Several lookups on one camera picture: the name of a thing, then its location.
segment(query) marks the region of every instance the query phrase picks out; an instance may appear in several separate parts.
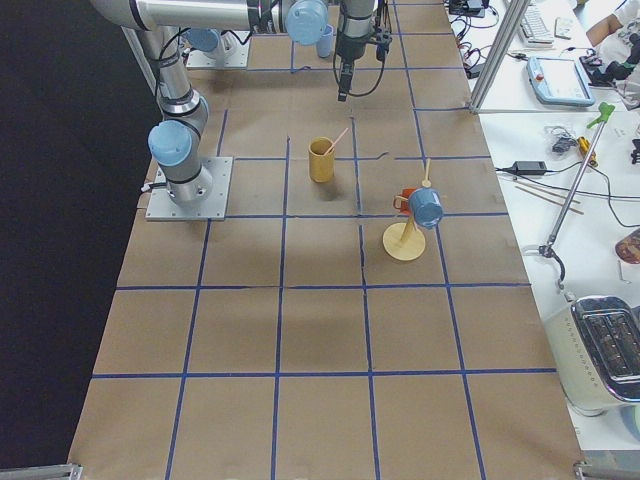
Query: blue mug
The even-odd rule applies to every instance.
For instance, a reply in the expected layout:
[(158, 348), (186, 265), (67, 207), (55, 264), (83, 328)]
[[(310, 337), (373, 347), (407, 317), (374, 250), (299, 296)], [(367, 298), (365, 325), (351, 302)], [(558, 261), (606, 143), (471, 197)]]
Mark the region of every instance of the blue mug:
[(409, 197), (409, 210), (413, 219), (421, 227), (433, 228), (444, 215), (440, 196), (434, 188), (418, 188)]

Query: blue cup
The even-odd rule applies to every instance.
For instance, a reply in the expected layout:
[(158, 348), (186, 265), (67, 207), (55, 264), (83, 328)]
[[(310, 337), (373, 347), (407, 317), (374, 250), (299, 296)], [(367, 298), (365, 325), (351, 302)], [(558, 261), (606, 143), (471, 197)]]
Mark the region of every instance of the blue cup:
[(409, 210), (421, 227), (433, 228), (444, 215), (438, 191), (433, 188), (418, 188), (409, 197)]
[(333, 44), (333, 26), (327, 24), (320, 40), (316, 42), (316, 53), (320, 58), (327, 58), (331, 55), (331, 46)]

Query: green handle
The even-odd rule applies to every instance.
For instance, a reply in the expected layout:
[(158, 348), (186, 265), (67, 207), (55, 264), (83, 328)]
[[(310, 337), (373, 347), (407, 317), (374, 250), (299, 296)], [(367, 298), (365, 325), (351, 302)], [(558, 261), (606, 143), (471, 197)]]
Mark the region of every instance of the green handle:
[(616, 109), (613, 105), (609, 105), (606, 102), (602, 102), (600, 106), (598, 106), (598, 110), (600, 111), (600, 116), (593, 120), (587, 125), (587, 128), (593, 127), (596, 123), (607, 123), (609, 121), (609, 117)]

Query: metal mounting plate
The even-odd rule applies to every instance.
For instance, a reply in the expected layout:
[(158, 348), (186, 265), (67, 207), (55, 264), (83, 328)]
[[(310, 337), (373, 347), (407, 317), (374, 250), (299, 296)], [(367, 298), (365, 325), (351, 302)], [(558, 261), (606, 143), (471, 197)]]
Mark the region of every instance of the metal mounting plate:
[[(203, 157), (202, 166), (213, 177), (213, 186), (207, 197), (192, 204), (178, 205), (169, 196), (165, 188), (156, 188), (151, 192), (149, 206), (145, 215), (150, 221), (179, 220), (224, 220), (227, 213), (227, 199), (231, 185), (233, 157)], [(158, 169), (155, 182), (165, 182), (164, 173)]]
[[(245, 39), (249, 32), (236, 32), (238, 36)], [(240, 45), (240, 42), (236, 42), (234, 52), (224, 59), (224, 63), (218, 62), (213, 58), (207, 57), (199, 50), (193, 50), (189, 53), (189, 59), (187, 60), (187, 69), (189, 70), (237, 70), (247, 68), (247, 62), (249, 61), (249, 46), (251, 40), (246, 44)]]

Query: yellow disc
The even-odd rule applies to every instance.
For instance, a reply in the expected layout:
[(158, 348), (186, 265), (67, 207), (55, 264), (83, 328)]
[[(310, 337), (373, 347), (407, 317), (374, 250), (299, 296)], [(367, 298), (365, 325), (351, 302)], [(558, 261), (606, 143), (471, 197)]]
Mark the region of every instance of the yellow disc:
[(422, 255), (427, 246), (427, 241), (424, 238), (424, 234), (414, 225), (394, 223), (384, 231), (382, 244), (387, 253), (393, 258), (408, 262)]

